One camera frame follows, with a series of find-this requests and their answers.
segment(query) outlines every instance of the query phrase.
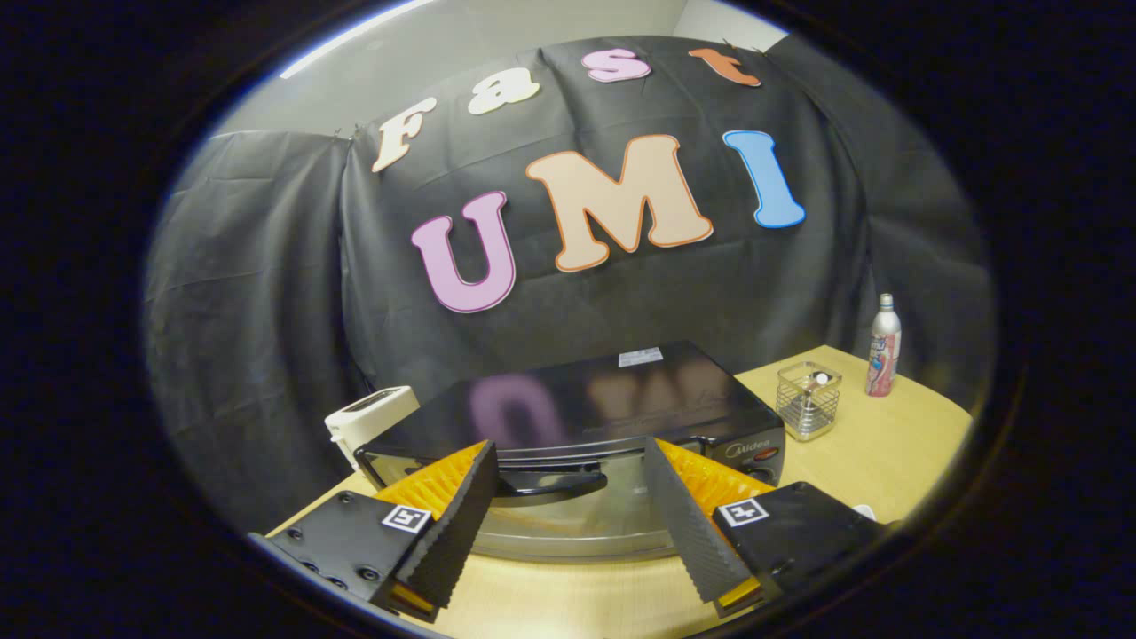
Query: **letter m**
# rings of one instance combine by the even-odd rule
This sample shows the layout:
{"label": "letter m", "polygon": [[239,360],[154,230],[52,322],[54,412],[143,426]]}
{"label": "letter m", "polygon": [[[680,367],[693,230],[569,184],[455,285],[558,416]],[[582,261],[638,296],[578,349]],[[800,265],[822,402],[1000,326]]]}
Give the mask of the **letter m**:
{"label": "letter m", "polygon": [[608,259],[611,251],[592,235],[588,216],[621,249],[635,252],[648,204],[652,244],[677,247],[709,238],[713,224],[699,213],[677,155],[678,140],[670,135],[635,138],[627,143],[619,182],[576,151],[552,153],[528,165],[525,175],[544,183],[560,227],[563,250],[557,256],[557,268],[583,271]]}

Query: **toaster oven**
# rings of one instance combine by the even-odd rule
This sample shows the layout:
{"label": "toaster oven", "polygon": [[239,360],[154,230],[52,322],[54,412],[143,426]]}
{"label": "toaster oven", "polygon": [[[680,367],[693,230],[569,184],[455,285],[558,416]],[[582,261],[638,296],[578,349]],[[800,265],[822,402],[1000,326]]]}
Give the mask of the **toaster oven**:
{"label": "toaster oven", "polygon": [[537,562],[674,554],[643,476],[645,437],[776,486],[782,418],[687,341],[453,384],[354,450],[382,489],[492,439],[496,497],[474,551]]}

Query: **white wall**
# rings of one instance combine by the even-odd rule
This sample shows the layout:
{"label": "white wall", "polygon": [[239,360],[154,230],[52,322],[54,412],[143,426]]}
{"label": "white wall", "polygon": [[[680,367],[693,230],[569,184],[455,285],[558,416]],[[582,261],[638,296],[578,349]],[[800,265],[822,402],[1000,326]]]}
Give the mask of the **white wall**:
{"label": "white wall", "polygon": [[268,78],[216,132],[278,128],[331,135],[339,128],[340,136],[349,136],[356,124],[412,105],[431,84],[517,51],[604,35],[671,35],[685,5],[434,0],[350,40],[287,80]]}
{"label": "white wall", "polygon": [[716,0],[687,0],[673,33],[766,51],[787,33],[775,24]]}

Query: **aerosol can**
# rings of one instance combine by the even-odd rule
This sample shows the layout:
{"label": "aerosol can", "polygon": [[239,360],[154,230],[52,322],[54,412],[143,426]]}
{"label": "aerosol can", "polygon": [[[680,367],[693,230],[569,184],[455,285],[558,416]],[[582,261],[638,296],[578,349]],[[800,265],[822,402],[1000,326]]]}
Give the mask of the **aerosol can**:
{"label": "aerosol can", "polygon": [[879,313],[871,321],[871,348],[868,351],[868,395],[886,397],[892,392],[895,367],[900,363],[900,316],[891,293],[879,296]]}

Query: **wire cup holder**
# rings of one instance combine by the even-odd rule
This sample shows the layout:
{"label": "wire cup holder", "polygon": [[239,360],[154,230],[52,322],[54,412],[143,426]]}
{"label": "wire cup holder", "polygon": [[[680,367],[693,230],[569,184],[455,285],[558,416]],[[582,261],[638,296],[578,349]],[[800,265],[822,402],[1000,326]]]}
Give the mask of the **wire cup holder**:
{"label": "wire cup holder", "polygon": [[842,379],[836,371],[813,362],[777,372],[777,414],[794,439],[809,441],[833,429],[841,398],[836,388]]}

